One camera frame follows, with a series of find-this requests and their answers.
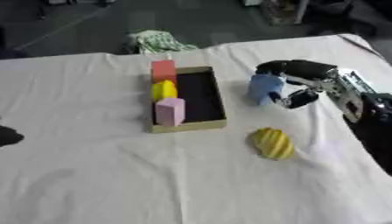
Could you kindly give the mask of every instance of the black object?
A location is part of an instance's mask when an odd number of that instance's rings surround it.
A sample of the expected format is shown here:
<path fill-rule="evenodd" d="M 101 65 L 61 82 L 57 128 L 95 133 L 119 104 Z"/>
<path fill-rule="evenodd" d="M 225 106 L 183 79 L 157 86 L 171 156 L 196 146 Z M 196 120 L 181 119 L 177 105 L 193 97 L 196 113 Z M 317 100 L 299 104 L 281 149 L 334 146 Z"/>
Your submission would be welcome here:
<path fill-rule="evenodd" d="M 328 4 L 336 4 L 336 2 L 338 1 L 324 0 L 318 3 L 310 2 L 304 16 L 304 21 L 314 23 L 317 27 L 312 29 L 309 35 L 319 35 L 322 32 L 332 31 L 337 33 L 350 32 L 367 37 L 376 36 L 377 28 L 373 24 L 351 17 L 354 9 L 354 0 L 351 0 L 341 12 L 330 12 L 326 9 Z"/>
<path fill-rule="evenodd" d="M 185 100 L 184 123 L 226 119 L 213 72 L 177 75 L 178 98 Z M 153 124 L 157 125 L 152 105 Z"/>
<path fill-rule="evenodd" d="M 368 4 L 378 10 L 386 19 L 392 21 L 392 1 L 391 0 L 365 0 Z"/>
<path fill-rule="evenodd" d="M 392 95 L 364 94 L 362 100 L 360 120 L 352 123 L 344 117 L 345 121 L 380 167 L 392 175 Z"/>
<path fill-rule="evenodd" d="M 27 57 L 28 54 L 26 52 L 7 48 L 5 28 L 0 25 L 0 60 L 22 59 Z"/>
<path fill-rule="evenodd" d="M 25 139 L 25 137 L 18 134 L 14 129 L 0 126 L 0 147 L 9 144 L 17 144 L 23 139 Z"/>
<path fill-rule="evenodd" d="M 291 101 L 291 104 L 288 105 L 288 108 L 297 109 L 306 104 L 315 102 L 319 99 L 319 95 L 314 92 L 307 91 L 306 89 L 301 89 L 290 94 L 288 98 L 290 98 Z"/>
<path fill-rule="evenodd" d="M 323 80 L 328 77 L 328 72 L 337 66 L 318 63 L 303 59 L 274 60 L 263 63 L 257 67 L 257 74 L 271 73 L 280 76 L 281 73 L 295 76 L 309 81 Z"/>

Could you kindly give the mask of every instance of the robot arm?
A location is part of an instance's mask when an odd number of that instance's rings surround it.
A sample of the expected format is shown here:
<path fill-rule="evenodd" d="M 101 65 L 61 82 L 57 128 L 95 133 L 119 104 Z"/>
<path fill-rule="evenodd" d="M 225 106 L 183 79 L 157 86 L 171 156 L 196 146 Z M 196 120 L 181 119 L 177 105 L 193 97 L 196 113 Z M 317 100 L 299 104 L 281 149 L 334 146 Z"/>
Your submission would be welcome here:
<path fill-rule="evenodd" d="M 319 93 L 324 90 L 333 91 L 336 69 L 336 66 L 307 60 L 276 60 L 259 65 L 256 73 L 284 77 L 289 84 L 307 86 L 306 89 L 298 90 L 284 99 L 279 93 L 269 94 L 273 102 L 288 109 L 295 109 L 315 102 Z"/>
<path fill-rule="evenodd" d="M 315 102 L 319 93 L 326 91 L 374 160 L 392 175 L 391 94 L 378 94 L 354 70 L 313 61 L 271 61 L 258 66 L 256 72 L 283 77 L 289 84 L 306 86 L 287 98 L 276 92 L 269 93 L 273 102 L 288 109 Z"/>

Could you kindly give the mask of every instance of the foam block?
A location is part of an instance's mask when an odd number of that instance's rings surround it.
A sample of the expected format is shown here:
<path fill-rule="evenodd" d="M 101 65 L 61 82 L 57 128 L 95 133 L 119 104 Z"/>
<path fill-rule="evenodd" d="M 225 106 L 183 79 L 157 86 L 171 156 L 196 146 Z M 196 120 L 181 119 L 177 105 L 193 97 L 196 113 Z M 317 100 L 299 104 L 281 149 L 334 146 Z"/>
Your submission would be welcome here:
<path fill-rule="evenodd" d="M 152 61 L 152 82 L 158 83 L 161 81 L 172 81 L 177 85 L 176 67 L 174 60 L 158 60 Z"/>
<path fill-rule="evenodd" d="M 165 98 L 155 104 L 157 123 L 164 126 L 179 126 L 186 118 L 186 101 Z"/>
<path fill-rule="evenodd" d="M 164 80 L 152 85 L 152 100 L 158 102 L 164 98 L 177 98 L 178 91 L 170 80 Z"/>

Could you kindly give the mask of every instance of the pink cube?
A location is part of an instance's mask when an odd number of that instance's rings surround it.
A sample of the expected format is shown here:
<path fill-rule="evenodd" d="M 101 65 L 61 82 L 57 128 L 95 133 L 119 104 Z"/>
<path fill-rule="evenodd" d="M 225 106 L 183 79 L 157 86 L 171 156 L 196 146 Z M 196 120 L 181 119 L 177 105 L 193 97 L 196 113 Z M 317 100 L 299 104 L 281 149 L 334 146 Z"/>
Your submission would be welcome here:
<path fill-rule="evenodd" d="M 186 101 L 179 98 L 164 98 L 155 104 L 157 123 L 164 126 L 179 126 L 186 118 Z"/>

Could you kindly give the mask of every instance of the blue object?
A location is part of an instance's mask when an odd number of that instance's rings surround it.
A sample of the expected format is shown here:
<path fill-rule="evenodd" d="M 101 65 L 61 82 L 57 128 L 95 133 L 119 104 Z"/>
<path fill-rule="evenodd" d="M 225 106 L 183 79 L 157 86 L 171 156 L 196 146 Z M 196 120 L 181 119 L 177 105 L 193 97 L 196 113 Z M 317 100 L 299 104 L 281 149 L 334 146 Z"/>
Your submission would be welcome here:
<path fill-rule="evenodd" d="M 250 80 L 248 95 L 257 105 L 264 106 L 272 103 L 269 93 L 281 94 L 283 86 L 284 82 L 279 77 L 269 73 L 257 73 Z"/>

